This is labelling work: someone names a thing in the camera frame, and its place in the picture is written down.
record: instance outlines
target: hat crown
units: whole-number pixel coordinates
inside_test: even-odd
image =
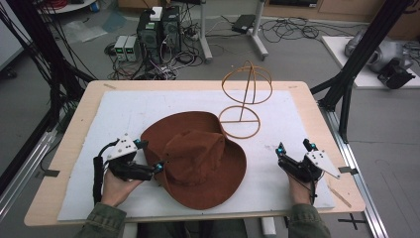
[[[175,135],[164,147],[167,178],[182,185],[207,181],[221,165],[225,137],[220,133],[188,130]]]

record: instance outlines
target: desk leg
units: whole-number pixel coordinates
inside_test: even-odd
[[[257,5],[257,12],[256,12],[256,24],[254,25],[253,29],[249,29],[249,33],[251,35],[251,39],[256,44],[257,48],[260,51],[260,54],[262,55],[262,60],[265,60],[265,57],[268,56],[268,51],[265,49],[265,46],[263,45],[262,41],[259,38],[259,28],[260,23],[262,19],[263,14],[263,4],[265,0],[259,0],[259,3]]]
[[[211,55],[209,45],[206,39],[206,0],[201,0],[201,30],[199,34],[201,48],[203,49],[205,62],[209,63],[213,60],[213,56]]]

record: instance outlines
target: computer tower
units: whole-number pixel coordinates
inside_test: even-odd
[[[140,15],[137,36],[143,58],[149,56],[149,60],[152,60],[154,63],[161,63],[162,33],[161,22],[151,21],[150,12],[145,11]]]
[[[161,23],[163,27],[166,47],[170,48],[173,54],[181,52],[180,17],[179,6],[163,9]]]

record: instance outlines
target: wooden table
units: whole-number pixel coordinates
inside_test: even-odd
[[[243,81],[232,81],[225,86],[228,89],[244,89]],[[293,97],[303,126],[311,141],[316,142],[318,148],[328,152],[333,164],[345,167],[345,161],[319,111],[315,99],[304,82],[274,81],[274,90],[287,90]],[[63,225],[69,222],[57,221],[63,199],[65,197],[68,178],[71,175],[82,144],[96,115],[102,95],[111,90],[221,90],[221,81],[109,81],[99,80],[90,82],[62,141],[55,153],[50,170],[60,171],[57,178],[44,178],[30,209],[25,217],[28,226]],[[335,179],[325,174],[325,180],[332,191],[336,207],[320,210],[321,213],[349,213],[362,212],[365,203],[350,174],[342,174],[341,179]],[[259,216],[284,215],[284,212],[263,212]]]

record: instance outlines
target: hat brim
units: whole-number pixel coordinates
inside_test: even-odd
[[[141,136],[149,141],[144,149],[149,165],[159,162],[164,146],[171,138],[186,130],[198,130],[226,135],[219,119],[212,113],[190,111],[165,117],[150,126]],[[220,167],[202,184],[182,185],[170,181],[165,170],[155,178],[179,203],[193,209],[208,209],[226,201],[236,191],[247,170],[244,150],[235,142],[225,139]]]

